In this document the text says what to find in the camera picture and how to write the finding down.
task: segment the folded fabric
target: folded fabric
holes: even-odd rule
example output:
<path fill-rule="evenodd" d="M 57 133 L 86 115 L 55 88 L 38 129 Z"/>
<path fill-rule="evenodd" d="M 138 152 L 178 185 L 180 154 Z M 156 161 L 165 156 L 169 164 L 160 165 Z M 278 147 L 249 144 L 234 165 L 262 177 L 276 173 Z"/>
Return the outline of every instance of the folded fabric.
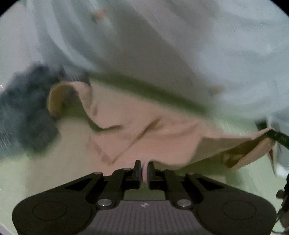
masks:
<path fill-rule="evenodd" d="M 87 116 L 103 130 L 92 132 L 88 151 L 100 158 L 104 174 L 115 169 L 158 161 L 176 168 L 222 154 L 225 165 L 238 169 L 264 156 L 274 145 L 266 132 L 248 136 L 226 135 L 200 117 L 165 109 L 157 103 L 126 97 L 122 105 L 108 106 L 94 100 L 93 90 L 83 82 L 61 82 L 52 87 L 47 106 L 59 118 L 66 93 L 73 88 Z"/>

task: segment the cloth fold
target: cloth fold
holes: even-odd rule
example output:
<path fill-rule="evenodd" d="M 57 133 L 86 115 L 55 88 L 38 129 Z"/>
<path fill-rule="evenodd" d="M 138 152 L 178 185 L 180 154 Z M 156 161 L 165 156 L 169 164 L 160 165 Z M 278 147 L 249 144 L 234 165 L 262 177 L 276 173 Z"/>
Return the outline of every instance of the cloth fold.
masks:
<path fill-rule="evenodd" d="M 133 167 L 136 159 L 143 163 L 158 161 L 176 168 L 222 155 L 228 168 L 236 170 L 264 156 L 274 145 L 266 132 L 233 136 L 222 133 L 204 119 L 184 115 L 157 103 L 126 97 L 122 105 L 94 100 L 93 90 L 83 82 L 61 82 L 53 86 L 47 101 L 50 114 L 62 115 L 66 92 L 73 88 L 87 116 L 103 130 L 91 133 L 88 151 L 99 157 L 104 174 L 115 169 Z"/>

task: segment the textured gray panel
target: textured gray panel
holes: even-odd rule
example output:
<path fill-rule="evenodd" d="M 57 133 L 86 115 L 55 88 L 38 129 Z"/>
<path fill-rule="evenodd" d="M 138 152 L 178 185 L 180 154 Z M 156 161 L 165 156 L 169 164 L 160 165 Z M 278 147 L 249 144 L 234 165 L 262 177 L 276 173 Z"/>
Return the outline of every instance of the textured gray panel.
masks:
<path fill-rule="evenodd" d="M 187 210 L 169 201 L 121 201 L 117 208 L 96 214 L 78 235 L 212 235 Z"/>

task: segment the metal screw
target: metal screw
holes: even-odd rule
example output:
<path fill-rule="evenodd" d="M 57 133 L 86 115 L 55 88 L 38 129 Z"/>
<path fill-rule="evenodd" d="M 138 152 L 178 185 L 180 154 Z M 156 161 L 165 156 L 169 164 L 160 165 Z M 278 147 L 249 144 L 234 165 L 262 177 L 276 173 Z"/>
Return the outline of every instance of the metal screw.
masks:
<path fill-rule="evenodd" d="M 97 204 L 105 207 L 105 206 L 110 206 L 112 204 L 112 201 L 107 198 L 104 198 L 104 199 L 98 200 Z"/>
<path fill-rule="evenodd" d="M 187 206 L 190 206 L 192 202 L 188 199 L 181 199 L 177 202 L 177 204 L 181 207 L 187 207 Z"/>
<path fill-rule="evenodd" d="M 276 198 L 279 198 L 279 199 L 285 199 L 285 192 L 283 189 L 280 189 L 277 194 L 276 194 Z"/>

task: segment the pink cloth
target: pink cloth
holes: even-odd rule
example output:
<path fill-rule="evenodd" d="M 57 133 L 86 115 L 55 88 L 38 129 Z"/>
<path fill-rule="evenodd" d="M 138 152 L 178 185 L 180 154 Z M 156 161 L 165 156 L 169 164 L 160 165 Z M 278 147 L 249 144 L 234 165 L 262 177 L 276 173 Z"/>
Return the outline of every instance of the pink cloth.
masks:
<path fill-rule="evenodd" d="M 88 117 L 104 129 L 88 140 L 90 154 L 100 159 L 99 169 L 106 175 L 119 168 L 158 161 L 176 168 L 222 155 L 228 168 L 236 170 L 264 156 L 274 145 L 266 132 L 248 136 L 226 135 L 202 118 L 169 111 L 159 104 L 130 97 L 121 106 L 107 106 L 93 99 L 92 89 L 82 82 L 61 82 L 48 98 L 52 116 L 60 117 L 65 94 L 73 88 Z"/>

